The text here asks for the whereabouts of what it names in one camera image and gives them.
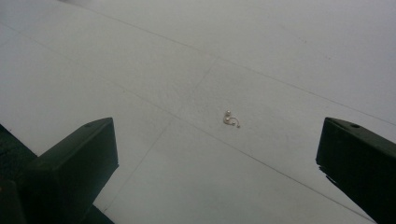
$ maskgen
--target earring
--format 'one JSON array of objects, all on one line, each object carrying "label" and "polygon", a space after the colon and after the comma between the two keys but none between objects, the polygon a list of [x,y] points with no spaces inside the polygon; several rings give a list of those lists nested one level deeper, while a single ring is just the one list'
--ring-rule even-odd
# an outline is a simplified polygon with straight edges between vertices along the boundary
[{"label": "earring", "polygon": [[239,120],[237,118],[235,118],[235,117],[231,117],[231,111],[230,110],[227,110],[225,112],[223,122],[225,124],[233,125],[233,126],[235,126],[235,124],[236,124],[236,128],[240,128],[241,127],[241,125],[239,125]]}]

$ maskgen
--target white floor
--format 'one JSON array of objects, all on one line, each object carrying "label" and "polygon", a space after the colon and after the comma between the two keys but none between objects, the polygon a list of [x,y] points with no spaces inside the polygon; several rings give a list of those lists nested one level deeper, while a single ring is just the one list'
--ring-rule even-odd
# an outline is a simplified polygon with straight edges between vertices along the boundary
[{"label": "white floor", "polygon": [[116,223],[372,223],[315,157],[325,117],[396,142],[395,21],[391,0],[0,0],[0,123],[40,155],[114,118]]}]

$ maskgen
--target floor seam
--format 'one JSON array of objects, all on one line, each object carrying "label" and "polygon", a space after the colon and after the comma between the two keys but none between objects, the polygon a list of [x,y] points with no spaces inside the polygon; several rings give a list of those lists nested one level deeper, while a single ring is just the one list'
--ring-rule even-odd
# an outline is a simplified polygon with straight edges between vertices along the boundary
[{"label": "floor seam", "polygon": [[206,51],[204,51],[204,50],[197,49],[197,48],[195,48],[195,47],[193,47],[193,46],[190,46],[190,45],[188,45],[188,44],[184,44],[184,43],[179,42],[179,41],[177,41],[177,40],[175,40],[175,39],[172,39],[172,38],[170,38],[170,37],[167,37],[167,36],[165,36],[165,35],[161,35],[161,34],[154,33],[154,32],[152,32],[152,31],[150,31],[150,30],[147,30],[147,29],[142,28],[142,27],[140,27],[140,26],[137,26],[137,25],[135,25],[135,24],[131,24],[131,23],[127,22],[127,21],[122,21],[122,20],[120,20],[120,19],[111,17],[111,16],[106,15],[106,14],[104,14],[104,13],[101,13],[101,12],[99,12],[99,11],[95,11],[95,10],[93,10],[93,9],[91,9],[91,8],[84,7],[84,6],[80,6],[80,5],[74,5],[74,4],[72,4],[72,5],[75,6],[75,7],[82,7],[82,8],[84,8],[84,9],[86,9],[86,10],[92,12],[92,13],[95,13],[95,14],[98,14],[98,15],[100,15],[100,16],[106,17],[106,18],[111,19],[111,20],[113,20],[113,21],[121,22],[121,23],[123,23],[123,24],[126,24],[126,25],[128,25],[128,26],[131,26],[131,27],[133,27],[133,28],[135,28],[135,29],[138,29],[138,30],[140,30],[140,31],[146,32],[146,33],[151,34],[151,35],[156,35],[156,36],[161,37],[161,38],[164,38],[164,39],[166,39],[166,40],[168,40],[168,41],[171,41],[171,42],[174,42],[174,43],[176,43],[176,44],[179,44],[179,45],[181,45],[181,46],[188,47],[189,49],[194,49],[194,50],[196,50],[196,51],[198,51],[198,52],[201,52],[201,53],[203,53],[203,54],[206,54],[206,55],[209,55],[209,56],[212,56],[212,57],[215,57],[215,58],[219,57],[219,56],[217,56],[217,55],[215,55],[215,54],[212,54],[212,53],[210,53],[210,52],[206,52]]},{"label": "floor seam", "polygon": [[153,105],[153,106],[155,106],[155,107],[161,109],[162,111],[164,111],[164,112],[166,112],[166,113],[168,113],[168,114],[174,115],[174,113],[172,113],[172,112],[168,111],[167,109],[162,108],[162,107],[160,107],[160,106],[158,106],[158,105],[152,103],[150,100],[148,100],[148,99],[146,99],[145,97],[139,95],[138,93],[136,93],[136,92],[134,92],[134,91],[131,91],[131,90],[129,90],[129,89],[126,89],[125,87],[121,86],[121,84],[118,84],[117,82],[114,82],[114,81],[112,81],[111,79],[108,79],[107,77],[103,77],[102,75],[97,74],[96,71],[92,70],[90,67],[86,66],[85,64],[80,63],[80,62],[78,62],[78,61],[75,61],[75,60],[69,58],[68,56],[62,54],[61,52],[58,52],[57,50],[54,50],[54,49],[52,49],[52,48],[50,48],[50,47],[48,47],[48,46],[46,46],[46,45],[44,45],[44,44],[42,44],[42,43],[36,41],[36,40],[33,39],[32,37],[30,37],[30,36],[28,36],[28,35],[25,35],[24,33],[20,33],[20,35],[22,35],[22,36],[24,36],[24,37],[26,37],[26,38],[29,38],[30,40],[34,41],[34,42],[37,43],[38,45],[44,47],[45,49],[48,49],[48,50],[50,50],[51,52],[53,52],[53,53],[55,53],[55,54],[57,54],[57,55],[59,55],[59,56],[65,58],[65,59],[68,60],[70,63],[74,63],[74,64],[76,64],[76,65],[78,65],[78,66],[81,66],[81,67],[84,68],[84,69],[87,69],[87,70],[90,71],[96,78],[100,78],[100,79],[102,79],[103,81],[109,82],[109,83],[111,83],[111,84],[117,86],[118,88],[122,89],[123,91],[127,91],[127,92],[131,93],[132,95],[134,95],[135,97],[141,99],[142,101],[144,101],[144,102],[146,102],[146,103],[148,103],[148,104],[150,104],[150,105]]},{"label": "floor seam", "polygon": [[251,71],[251,72],[256,73],[257,75],[260,75],[260,76],[263,76],[263,77],[271,78],[271,79],[274,80],[274,81],[280,82],[280,83],[282,83],[282,84],[284,84],[284,85],[287,85],[287,86],[290,86],[290,87],[293,87],[294,89],[297,89],[297,90],[299,90],[299,91],[303,91],[303,92],[309,93],[309,94],[311,94],[311,95],[314,95],[314,96],[316,96],[316,97],[318,97],[318,98],[320,98],[320,99],[326,100],[326,101],[331,102],[331,103],[333,103],[333,104],[343,106],[343,107],[348,108],[348,109],[350,109],[350,110],[359,112],[359,113],[361,113],[361,114],[363,114],[363,115],[365,115],[365,116],[371,117],[371,118],[373,118],[373,119],[378,119],[378,120],[381,120],[381,121],[383,121],[383,122],[386,122],[387,124],[396,126],[396,123],[393,123],[393,122],[391,122],[391,121],[388,121],[388,120],[385,120],[385,119],[381,119],[381,118],[379,118],[379,117],[377,117],[377,116],[374,116],[374,115],[365,113],[365,112],[363,112],[363,111],[361,111],[361,110],[359,110],[359,109],[356,109],[356,108],[354,108],[354,107],[351,107],[351,106],[348,106],[348,105],[344,105],[344,104],[342,104],[342,103],[338,103],[338,102],[336,102],[336,101],[334,101],[334,100],[332,100],[332,99],[330,99],[330,98],[321,96],[321,95],[316,94],[316,93],[314,93],[314,92],[312,92],[312,91],[304,90],[303,88],[298,87],[298,86],[296,86],[296,85],[294,85],[294,84],[291,84],[291,83],[289,83],[289,82],[282,81],[282,80],[277,79],[277,78],[275,78],[275,77],[270,77],[270,76],[268,76],[268,75],[265,75],[264,73],[261,73],[261,72],[259,72],[259,71],[256,71],[256,70],[252,69],[252,68],[246,67],[246,66],[244,66],[244,65],[241,65],[241,64],[232,62],[232,61],[230,61],[230,60],[223,59],[223,58],[221,58],[221,57],[220,57],[220,59],[223,60],[224,62],[232,63],[232,64],[234,64],[234,65],[236,65],[236,66],[240,66],[240,67],[242,67],[242,68],[245,68],[245,69],[247,69],[247,70],[249,70],[249,71]]},{"label": "floor seam", "polygon": [[289,176],[289,175],[286,175],[286,174],[284,174],[284,173],[278,171],[276,168],[274,168],[274,167],[272,167],[272,166],[266,164],[265,162],[259,161],[258,159],[252,157],[251,155],[248,155],[246,152],[239,150],[237,147],[234,147],[234,146],[230,145],[229,143],[224,142],[223,140],[217,138],[217,137],[214,136],[213,134],[208,133],[207,131],[205,131],[205,130],[203,130],[203,129],[197,127],[197,126],[195,126],[194,124],[190,123],[188,120],[185,120],[185,119],[183,119],[183,118],[181,118],[181,117],[179,117],[179,116],[177,116],[177,119],[180,119],[180,120],[183,120],[184,122],[187,122],[188,124],[190,124],[190,126],[192,126],[192,127],[194,127],[195,129],[197,129],[197,130],[199,130],[199,131],[201,131],[201,132],[203,132],[203,133],[209,135],[210,137],[213,137],[214,139],[216,139],[216,140],[220,141],[221,143],[227,145],[228,147],[232,148],[233,150],[236,150],[237,152],[240,152],[240,153],[242,153],[242,154],[244,154],[244,155],[250,157],[250,158],[253,159],[254,161],[259,162],[261,165],[263,165],[263,166],[265,166],[265,167],[268,167],[268,168],[270,168],[271,170],[277,172],[278,174],[283,175],[283,176],[285,176],[286,178],[288,178],[288,179],[290,179],[290,180],[292,180],[292,181],[294,181],[294,182],[300,184],[301,186],[303,186],[303,187],[305,187],[305,188],[307,188],[307,189],[310,189],[310,190],[314,191],[316,194],[318,194],[318,195],[320,195],[320,196],[322,196],[322,197],[324,197],[324,198],[326,198],[326,199],[328,199],[328,200],[330,200],[330,201],[332,201],[332,202],[334,202],[334,203],[337,203],[338,205],[344,207],[344,208],[347,209],[348,211],[350,211],[350,212],[352,212],[352,213],[354,213],[354,214],[356,214],[356,215],[358,215],[358,216],[360,216],[360,217],[363,217],[363,218],[365,218],[365,219],[367,219],[367,220],[373,222],[370,218],[365,217],[364,215],[362,215],[362,214],[356,212],[355,210],[353,210],[353,209],[351,209],[351,208],[349,208],[349,207],[346,207],[345,205],[343,205],[343,204],[337,202],[336,200],[334,200],[334,199],[332,199],[332,198],[326,196],[325,194],[323,194],[323,193],[317,191],[316,189],[313,189],[313,188],[307,186],[306,184],[304,184],[304,183],[302,183],[302,182],[300,182],[300,181],[294,179],[293,177],[291,177],[291,176]]},{"label": "floor seam", "polygon": [[183,107],[190,101],[190,99],[192,98],[192,96],[195,94],[195,92],[198,90],[199,86],[201,85],[201,83],[205,80],[205,78],[207,76],[209,76],[210,72],[212,71],[212,68],[215,67],[215,65],[218,63],[219,57],[217,57],[212,65],[209,67],[209,69],[207,70],[207,72],[204,74],[204,76],[201,78],[201,80],[198,82],[198,84],[193,88],[193,90],[191,91],[191,94],[189,95],[189,97],[187,97],[187,100],[184,104],[181,104],[181,107],[178,109],[177,114],[180,114],[181,110],[183,109]]},{"label": "floor seam", "polygon": [[0,49],[1,49],[6,43],[8,43],[9,41],[11,41],[15,36],[20,35],[21,32],[15,30],[15,29],[12,28],[12,27],[9,27],[9,26],[3,24],[2,22],[0,22],[0,24],[6,26],[8,29],[10,29],[10,30],[12,30],[12,31],[14,31],[14,32],[16,33],[16,34],[12,35],[12,36],[11,36],[8,40],[6,40],[4,43],[0,44]]},{"label": "floor seam", "polygon": [[171,116],[168,124],[163,128],[163,130],[161,131],[160,135],[157,137],[157,139],[155,139],[154,143],[150,146],[150,148],[148,149],[148,151],[145,153],[145,155],[143,156],[143,158],[140,160],[140,162],[137,164],[137,166],[132,170],[132,172],[128,175],[128,177],[126,178],[126,180],[122,183],[120,189],[117,191],[117,193],[115,194],[114,198],[111,200],[111,202],[105,206],[104,208],[104,213],[106,213],[107,209],[110,208],[113,203],[117,200],[120,192],[122,192],[122,190],[124,189],[125,185],[128,183],[128,181],[132,178],[132,176],[134,175],[134,173],[137,171],[137,169],[140,167],[140,165],[142,164],[142,162],[145,160],[145,158],[147,157],[147,155],[150,153],[150,151],[154,148],[154,146],[157,144],[157,142],[161,139],[161,137],[163,136],[163,134],[165,133],[165,131],[168,129],[168,127],[172,124],[172,121],[175,119],[175,116]]}]

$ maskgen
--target jewelry piece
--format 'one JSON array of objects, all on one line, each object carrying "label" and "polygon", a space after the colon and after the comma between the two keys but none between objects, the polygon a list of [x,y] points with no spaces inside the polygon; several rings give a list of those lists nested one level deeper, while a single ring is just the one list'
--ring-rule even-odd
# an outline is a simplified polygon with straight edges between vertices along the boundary
[{"label": "jewelry piece", "polygon": [[231,117],[231,111],[230,110],[227,110],[225,112],[223,122],[225,124],[233,125],[233,126],[235,126],[235,124],[236,124],[236,128],[240,128],[241,127],[241,125],[239,125],[239,120],[237,118],[235,118],[235,117]]}]

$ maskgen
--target white surface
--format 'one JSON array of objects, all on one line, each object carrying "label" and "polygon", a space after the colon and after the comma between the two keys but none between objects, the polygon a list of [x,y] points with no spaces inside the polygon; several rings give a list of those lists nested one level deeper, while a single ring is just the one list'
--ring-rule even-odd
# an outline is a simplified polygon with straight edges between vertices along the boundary
[{"label": "white surface", "polygon": [[21,31],[59,5],[52,0],[0,0],[0,22]]},{"label": "white surface", "polygon": [[365,222],[315,156],[328,116],[396,140],[393,1],[67,2],[0,0],[0,122],[41,154],[113,117],[110,217]]},{"label": "white surface", "polygon": [[0,23],[0,46],[5,44],[9,39],[11,39],[17,32],[13,29]]},{"label": "white surface", "polygon": [[24,33],[174,113],[215,60],[197,50],[68,5],[54,10]]},{"label": "white surface", "polygon": [[76,4],[396,124],[394,1]]}]

